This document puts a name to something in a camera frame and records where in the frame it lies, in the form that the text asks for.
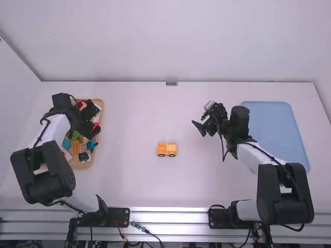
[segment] blue mat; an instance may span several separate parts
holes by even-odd
[[[249,108],[249,135],[272,155],[310,171],[291,106],[286,102],[243,102]]]

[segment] orange toy car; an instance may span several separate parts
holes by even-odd
[[[178,147],[176,143],[164,143],[161,142],[157,145],[157,155],[159,157],[164,157],[165,155],[168,155],[170,157],[177,156],[178,154]]]

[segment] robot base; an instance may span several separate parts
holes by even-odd
[[[210,229],[250,229],[254,222],[235,219],[232,209],[213,208],[208,210],[208,224]]]
[[[77,219],[77,227],[128,227],[130,224],[130,209],[129,208],[108,208],[109,219],[103,226],[94,225],[92,223],[80,221]]]

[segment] blue toy block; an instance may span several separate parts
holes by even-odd
[[[62,142],[62,146],[66,149],[66,150],[69,150],[71,148],[71,141],[69,140],[63,140]]]
[[[98,143],[94,143],[94,141],[89,141],[86,144],[86,148],[88,150],[93,150],[97,145],[98,145]]]

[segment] orange toy block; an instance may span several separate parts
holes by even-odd
[[[71,142],[71,146],[72,146],[72,153],[73,154],[78,154],[80,153],[80,149],[79,149],[79,141],[72,141]]]

